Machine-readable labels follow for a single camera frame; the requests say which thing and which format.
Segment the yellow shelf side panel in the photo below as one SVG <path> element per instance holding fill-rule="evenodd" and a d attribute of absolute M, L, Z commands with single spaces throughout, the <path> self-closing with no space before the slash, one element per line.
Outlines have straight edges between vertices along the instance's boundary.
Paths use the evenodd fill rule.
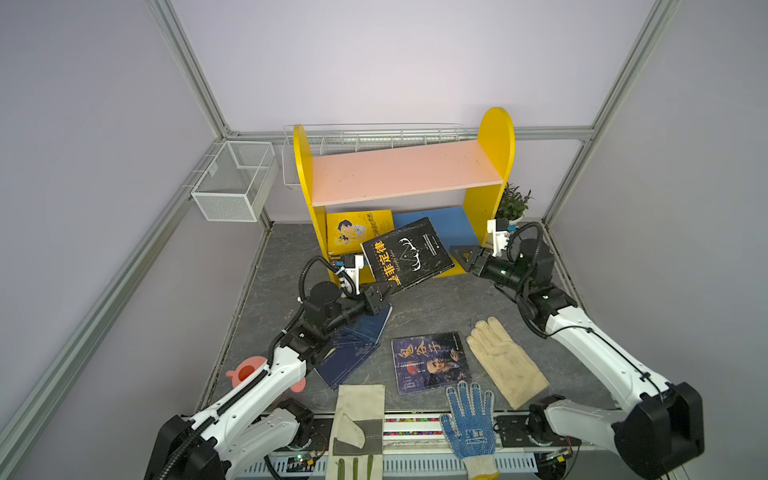
<path fill-rule="evenodd" d="M 299 172 L 301 191 L 304 192 L 304 201 L 306 201 L 306 208 L 310 211 L 310 218 L 315 227 L 320 251 L 323 253 L 323 257 L 329 260 L 326 208 L 312 206 L 312 150 L 310 149 L 310 140 L 306 137 L 306 131 L 301 125 L 293 127 L 293 155 L 296 157 L 296 170 Z M 339 279 L 333 273 L 328 272 L 328 276 L 330 276 L 331 281 L 339 283 Z"/>
<path fill-rule="evenodd" d="M 464 196 L 464 211 L 475 231 L 478 242 L 485 245 L 487 222 L 495 218 L 515 160 L 515 126 L 504 108 L 493 107 L 482 118 L 478 142 L 504 179 L 500 185 L 468 188 Z"/>

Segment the blue book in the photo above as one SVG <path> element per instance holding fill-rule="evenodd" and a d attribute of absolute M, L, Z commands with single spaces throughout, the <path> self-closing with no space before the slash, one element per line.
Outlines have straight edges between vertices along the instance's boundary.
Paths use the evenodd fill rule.
<path fill-rule="evenodd" d="M 375 345 L 349 346 L 332 350 L 315 367 L 315 371 L 331 390 L 336 390 L 378 348 L 379 344 L 377 343 Z"/>
<path fill-rule="evenodd" d="M 333 346 L 344 346 L 343 341 L 351 339 L 362 340 L 370 344 L 378 343 L 390 313 L 392 313 L 392 305 L 388 304 L 377 315 L 365 315 L 354 326 L 345 326 L 339 329 L 339 332 L 334 337 Z"/>
<path fill-rule="evenodd" d="M 436 208 L 407 214 L 393 214 L 398 229 L 424 217 L 429 218 L 440 243 L 448 250 L 456 245 L 478 245 L 478 238 L 469 223 L 464 207 Z"/>
<path fill-rule="evenodd" d="M 364 345 L 373 345 L 376 342 L 366 342 L 365 340 L 361 340 L 357 338 L 354 335 L 349 335 L 341 332 L 336 332 L 336 335 L 332 338 L 333 342 L 333 348 L 340 349 L 346 346 L 364 346 Z"/>

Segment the white wall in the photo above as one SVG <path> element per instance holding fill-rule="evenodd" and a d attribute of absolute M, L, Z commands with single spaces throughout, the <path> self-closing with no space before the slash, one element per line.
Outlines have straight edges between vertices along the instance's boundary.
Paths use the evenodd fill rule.
<path fill-rule="evenodd" d="M 1 3 L 0 85 L 1 428 L 212 134 L 141 0 Z"/>
<path fill-rule="evenodd" d="M 589 125 L 653 0 L 174 0 L 229 125 Z"/>
<path fill-rule="evenodd" d="M 157 430 L 195 412 L 260 235 L 193 205 L 15 480 L 143 478 Z"/>
<path fill-rule="evenodd" d="M 684 2 L 553 226 L 595 321 L 703 396 L 693 480 L 765 477 L 766 24 Z"/>
<path fill-rule="evenodd" d="M 536 140 L 515 143 L 515 162 L 509 183 L 521 186 L 521 190 L 532 190 L 533 198 L 528 202 L 526 217 L 541 218 L 555 192 L 560 186 L 565 172 L 574 160 L 580 141 L 576 140 Z M 282 146 L 275 146 L 278 160 L 282 157 Z M 283 184 L 282 172 L 266 201 L 270 218 L 278 222 L 310 222 L 301 189 L 292 190 Z M 356 210 L 391 209 L 394 212 L 428 210 L 432 208 L 454 207 L 464 204 L 466 190 L 451 190 L 437 194 L 409 195 L 407 197 L 371 200 L 351 204 L 332 205 L 329 212 L 349 212 Z"/>

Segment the yellow book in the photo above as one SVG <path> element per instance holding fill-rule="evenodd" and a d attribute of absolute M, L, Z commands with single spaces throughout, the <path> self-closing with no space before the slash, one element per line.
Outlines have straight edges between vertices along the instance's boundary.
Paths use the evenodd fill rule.
<path fill-rule="evenodd" d="M 362 242 L 395 229 L 391 210 L 327 214 L 328 254 L 362 252 Z"/>

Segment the white wire basket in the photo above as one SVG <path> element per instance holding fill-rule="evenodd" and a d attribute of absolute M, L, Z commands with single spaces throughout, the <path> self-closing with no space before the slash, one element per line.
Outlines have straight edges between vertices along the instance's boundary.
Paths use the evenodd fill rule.
<path fill-rule="evenodd" d="M 351 154 L 358 151 L 386 148 L 415 147 L 457 141 L 458 124 L 357 124 L 357 125 L 304 125 L 310 150 L 314 157 Z M 293 153 L 293 125 L 283 127 L 283 183 L 286 187 L 301 188 Z"/>
<path fill-rule="evenodd" d="M 192 197 L 210 221 L 257 222 L 277 171 L 270 142 L 225 141 Z"/>

